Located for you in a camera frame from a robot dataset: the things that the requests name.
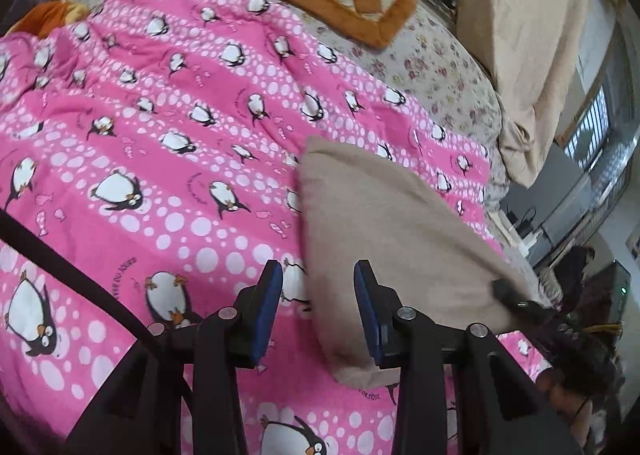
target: beige curtain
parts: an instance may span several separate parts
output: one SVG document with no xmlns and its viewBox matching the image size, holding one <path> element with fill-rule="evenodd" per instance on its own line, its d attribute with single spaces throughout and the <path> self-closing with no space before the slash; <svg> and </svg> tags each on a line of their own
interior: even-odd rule
<svg viewBox="0 0 640 455">
<path fill-rule="evenodd" d="M 458 0 L 457 37 L 492 75 L 502 103 L 498 148 L 524 186 L 553 141 L 589 1 Z"/>
</svg>

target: pink penguin blanket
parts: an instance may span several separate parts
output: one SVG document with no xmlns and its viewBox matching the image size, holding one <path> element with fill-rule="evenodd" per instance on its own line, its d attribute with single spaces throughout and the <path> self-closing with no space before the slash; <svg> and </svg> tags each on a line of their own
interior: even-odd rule
<svg viewBox="0 0 640 455">
<path fill-rule="evenodd" d="M 0 204 L 143 323 L 197 323 L 281 261 L 268 352 L 238 374 L 250 453 L 390 452 L 397 390 L 341 387 L 313 334 L 296 156 L 321 135 L 399 162 L 498 247 L 482 146 L 266 0 L 106 0 L 0 40 L 0 89 Z M 4 244 L 0 308 L 2 393 L 64 437 L 133 338 Z"/>
</svg>

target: silver screw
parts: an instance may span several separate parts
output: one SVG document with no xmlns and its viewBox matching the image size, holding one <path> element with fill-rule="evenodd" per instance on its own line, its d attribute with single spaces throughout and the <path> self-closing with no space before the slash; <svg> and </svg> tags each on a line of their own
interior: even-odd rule
<svg viewBox="0 0 640 455">
<path fill-rule="evenodd" d="M 416 316 L 415 309 L 413 307 L 401 307 L 398 309 L 398 318 L 403 320 L 412 320 Z"/>
<path fill-rule="evenodd" d="M 153 336 L 160 336 L 164 332 L 164 324 L 156 321 L 146 328 Z"/>
<path fill-rule="evenodd" d="M 476 338 L 484 338 L 487 334 L 489 334 L 489 329 L 487 329 L 486 325 L 482 325 L 481 323 L 474 323 L 471 327 L 471 334 L 473 334 Z"/>
<path fill-rule="evenodd" d="M 218 311 L 218 316 L 223 320 L 232 320 L 238 315 L 238 311 L 235 307 L 223 307 Z"/>
</svg>

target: blue gripper pad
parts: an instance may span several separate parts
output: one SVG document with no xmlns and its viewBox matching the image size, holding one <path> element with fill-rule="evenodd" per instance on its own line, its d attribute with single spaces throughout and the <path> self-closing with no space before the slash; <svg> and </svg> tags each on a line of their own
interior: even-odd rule
<svg viewBox="0 0 640 455">
<path fill-rule="evenodd" d="M 360 321 L 364 329 L 364 337 L 367 340 L 369 356 L 373 358 L 376 365 L 382 361 L 382 338 L 380 337 L 380 320 L 376 315 L 371 302 L 371 296 L 364 274 L 360 268 L 360 263 L 356 263 L 353 268 L 353 289 L 356 293 L 356 302 L 360 311 Z"/>
<path fill-rule="evenodd" d="M 251 344 L 250 353 L 251 360 L 256 365 L 264 356 L 264 353 L 267 352 L 271 328 L 276 318 L 276 310 L 282 294 L 282 266 L 280 263 L 276 260 L 268 260 L 262 270 L 258 285 L 263 284 L 263 277 L 265 278 L 266 287 L 262 304 L 258 308 L 254 323 L 252 334 L 254 340 Z"/>
</svg>

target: beige pillowcase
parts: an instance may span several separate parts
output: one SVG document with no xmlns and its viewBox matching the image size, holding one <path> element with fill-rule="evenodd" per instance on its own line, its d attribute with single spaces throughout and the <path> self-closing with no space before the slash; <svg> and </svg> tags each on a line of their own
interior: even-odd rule
<svg viewBox="0 0 640 455">
<path fill-rule="evenodd" d="M 366 389 L 397 383 L 367 351 L 353 291 L 353 266 L 369 260 L 381 285 L 435 323 L 514 329 L 491 281 L 507 278 L 528 297 L 522 275 L 485 244 L 410 170 L 353 145 L 310 138 L 298 167 L 306 290 L 316 334 L 334 377 Z"/>
</svg>

